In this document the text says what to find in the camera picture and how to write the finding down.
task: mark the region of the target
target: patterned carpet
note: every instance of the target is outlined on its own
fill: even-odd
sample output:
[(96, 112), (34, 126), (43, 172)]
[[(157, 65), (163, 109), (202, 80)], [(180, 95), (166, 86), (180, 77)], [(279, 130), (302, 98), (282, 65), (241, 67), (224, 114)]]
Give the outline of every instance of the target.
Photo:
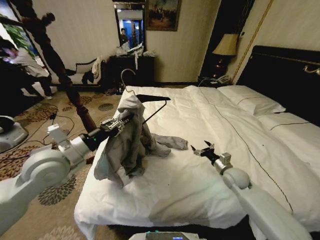
[[(111, 118), (119, 104), (121, 96), (106, 96), (102, 93), (81, 92), (82, 103), (97, 126), (101, 120)], [(85, 133), (76, 108), (69, 102), (65, 92), (57, 92), (52, 100), (43, 100), (29, 108), (15, 120), (24, 126), (29, 135), (25, 142), (14, 150), (0, 154), (0, 180), (13, 178), (19, 174), (27, 155), (33, 149), (51, 144), (47, 136), (47, 127), (53, 123), (49, 117), (57, 113), (54, 123), (68, 134), (70, 139)], [(27, 213), (9, 229), (1, 240), (83, 240), (85, 239), (74, 221), (74, 208), (82, 191), (91, 165), (84, 166), (66, 183), (58, 187), (49, 187), (41, 192), (31, 203)], [(98, 230), (97, 239), (118, 239), (116, 234)]]

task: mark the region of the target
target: table lamp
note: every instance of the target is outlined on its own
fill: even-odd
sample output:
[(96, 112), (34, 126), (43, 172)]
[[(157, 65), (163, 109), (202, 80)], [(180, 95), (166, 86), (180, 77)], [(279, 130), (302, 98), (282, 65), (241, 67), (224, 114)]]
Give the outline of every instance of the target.
[(225, 34), (223, 35), (219, 45), (212, 52), (213, 54), (220, 56), (220, 60), (215, 65), (213, 74), (215, 79), (223, 76), (226, 73), (231, 56), (237, 55), (237, 41), (238, 34)]

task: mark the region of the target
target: lampshade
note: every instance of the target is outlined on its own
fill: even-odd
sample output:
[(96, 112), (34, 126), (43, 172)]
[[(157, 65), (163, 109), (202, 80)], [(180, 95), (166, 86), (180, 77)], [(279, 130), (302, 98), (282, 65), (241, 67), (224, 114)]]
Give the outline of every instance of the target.
[(237, 55), (236, 44), (238, 34), (225, 34), (219, 45), (212, 52), (217, 55), (235, 56)]

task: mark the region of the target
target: picture frame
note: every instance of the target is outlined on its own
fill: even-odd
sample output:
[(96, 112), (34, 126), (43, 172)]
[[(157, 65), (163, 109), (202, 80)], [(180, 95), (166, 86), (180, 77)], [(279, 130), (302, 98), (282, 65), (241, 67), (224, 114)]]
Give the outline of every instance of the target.
[(147, 0), (146, 30), (178, 30), (179, 14), (182, 0)]

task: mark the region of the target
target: mirror frame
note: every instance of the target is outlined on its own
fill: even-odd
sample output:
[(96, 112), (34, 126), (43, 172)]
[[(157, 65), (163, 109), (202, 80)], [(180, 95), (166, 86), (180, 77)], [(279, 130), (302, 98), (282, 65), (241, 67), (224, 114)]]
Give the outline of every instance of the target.
[(147, 50), (147, 43), (146, 43), (146, 15), (145, 15), (145, 2), (113, 2), (114, 3), (114, 14), (115, 14), (115, 21), (116, 21), (116, 28), (118, 30), (118, 38), (119, 38), (119, 46), (121, 43), (120, 38), (120, 27), (119, 27), (119, 17), (118, 17), (118, 9), (121, 10), (142, 10), (142, 19), (143, 19), (143, 51)]

